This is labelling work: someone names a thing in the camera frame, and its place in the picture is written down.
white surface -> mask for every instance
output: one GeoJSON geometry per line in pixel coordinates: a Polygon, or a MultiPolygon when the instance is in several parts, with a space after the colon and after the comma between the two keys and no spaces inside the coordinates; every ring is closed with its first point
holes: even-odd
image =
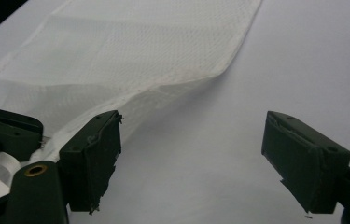
{"type": "Polygon", "coordinates": [[[339,223],[305,218],[260,155],[267,110],[350,149],[349,1],[264,1],[224,76],[145,122],[72,223],[339,223]]]}

